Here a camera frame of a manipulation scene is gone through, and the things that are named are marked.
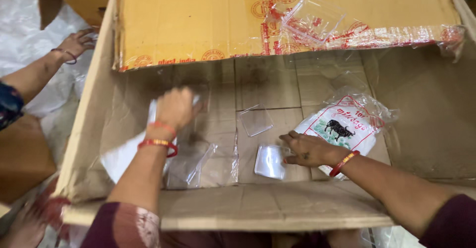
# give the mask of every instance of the milk bags package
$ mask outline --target milk bags package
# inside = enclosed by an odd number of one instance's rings
[[[328,105],[304,119],[294,130],[318,136],[333,145],[358,150],[364,156],[375,145],[375,134],[385,122],[396,119],[396,111],[388,110],[365,94],[347,94],[326,103]],[[326,175],[332,171],[327,165],[319,166],[319,169]],[[340,173],[335,178],[345,179],[346,176]]]

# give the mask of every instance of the red bangle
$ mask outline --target red bangle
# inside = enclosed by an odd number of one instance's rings
[[[153,127],[162,127],[164,129],[166,129],[167,131],[170,132],[170,134],[173,135],[172,139],[175,139],[175,137],[177,137],[177,132],[175,131],[175,129],[173,127],[171,127],[170,125],[166,125],[162,122],[159,122],[159,121],[155,121],[153,123],[150,123],[149,125],[153,126]]]
[[[339,162],[336,167],[334,167],[332,169],[332,171],[330,171],[329,173],[329,176],[331,178],[335,177],[336,175],[340,174],[340,169],[342,168],[342,166],[344,166],[350,159],[352,159],[352,157],[354,157],[355,155],[359,155],[360,154],[360,151],[358,150],[354,150],[352,153],[350,153],[349,155],[347,155],[341,162]]]
[[[69,52],[68,50],[64,50],[64,49],[61,49],[61,48],[53,48],[51,51],[65,52],[66,54],[72,56],[73,59],[74,59],[74,62],[65,62],[66,64],[73,65],[73,64],[76,64],[76,62],[78,62],[78,57],[73,55],[73,53]]]
[[[174,152],[172,154],[168,154],[167,158],[174,157],[179,152],[179,149],[177,148],[177,146],[175,146],[171,142],[168,142],[166,140],[161,140],[161,139],[144,139],[144,141],[140,142],[139,145],[137,145],[137,149],[147,145],[164,146],[164,147],[173,149]]]

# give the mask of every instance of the patterned sleeve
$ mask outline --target patterned sleeve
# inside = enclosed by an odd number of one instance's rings
[[[100,209],[82,248],[158,248],[159,218],[127,203],[106,203]]]
[[[23,116],[23,98],[18,91],[0,81],[0,130]]]

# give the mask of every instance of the hand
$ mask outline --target hand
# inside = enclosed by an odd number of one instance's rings
[[[335,146],[320,137],[298,134],[290,131],[287,135],[279,136],[296,154],[285,158],[285,163],[301,166],[316,167],[321,165],[335,166],[350,150]]]
[[[79,57],[84,51],[94,49],[94,45],[88,44],[92,42],[92,38],[86,36],[91,32],[94,32],[94,29],[82,29],[77,33],[71,33],[66,39],[63,40],[58,48],[71,52],[76,57]],[[62,58],[65,61],[73,59],[71,55],[64,52],[62,54]]]
[[[203,104],[192,106],[193,92],[188,87],[173,88],[157,100],[156,121],[182,129],[190,123],[201,110]]]

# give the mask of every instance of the black bull illustration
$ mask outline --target black bull illustration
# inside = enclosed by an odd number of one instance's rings
[[[335,138],[336,141],[339,140],[339,137],[349,137],[356,134],[355,132],[351,133],[349,130],[347,130],[348,126],[343,127],[336,120],[330,120],[329,123],[327,123],[327,126],[324,129],[324,132],[326,132],[328,127],[330,127],[329,134],[332,134],[332,130],[336,131],[336,133],[339,134],[339,136]]]

